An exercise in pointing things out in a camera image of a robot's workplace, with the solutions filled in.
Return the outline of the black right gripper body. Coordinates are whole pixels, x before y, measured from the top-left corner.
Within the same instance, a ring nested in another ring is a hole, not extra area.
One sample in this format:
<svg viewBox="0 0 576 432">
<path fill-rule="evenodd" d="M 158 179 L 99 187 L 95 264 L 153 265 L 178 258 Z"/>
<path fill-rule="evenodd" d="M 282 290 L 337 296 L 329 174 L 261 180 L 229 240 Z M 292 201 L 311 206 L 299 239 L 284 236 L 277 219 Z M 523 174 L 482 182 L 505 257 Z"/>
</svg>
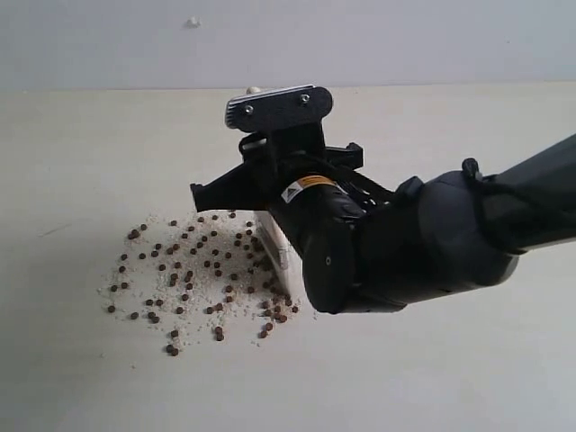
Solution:
<svg viewBox="0 0 576 432">
<path fill-rule="evenodd" d="M 320 123 L 305 125 L 296 153 L 297 181 L 302 187 L 285 215 L 289 240 L 301 259 L 302 280 L 308 300 L 318 312 L 394 312 L 396 304 L 370 292 L 358 275 L 360 254 L 356 228 L 365 216 L 361 205 L 341 190 L 339 181 L 351 170 L 332 157 L 350 158 L 359 147 L 328 149 Z"/>
</svg>

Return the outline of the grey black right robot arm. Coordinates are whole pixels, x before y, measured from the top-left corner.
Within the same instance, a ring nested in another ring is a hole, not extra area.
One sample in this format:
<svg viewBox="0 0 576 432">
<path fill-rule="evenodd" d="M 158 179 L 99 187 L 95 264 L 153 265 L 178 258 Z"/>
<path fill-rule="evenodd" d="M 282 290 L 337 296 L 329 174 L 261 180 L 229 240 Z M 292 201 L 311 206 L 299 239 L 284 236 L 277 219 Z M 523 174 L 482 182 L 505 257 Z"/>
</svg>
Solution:
<svg viewBox="0 0 576 432">
<path fill-rule="evenodd" d="M 301 259 L 319 312 L 395 312 L 505 282 L 519 258 L 575 238 L 575 139 L 484 175 L 475 159 L 387 190 L 360 173 L 355 143 L 318 127 L 254 133 L 239 166 L 192 184 L 198 212 L 270 213 Z"/>
</svg>

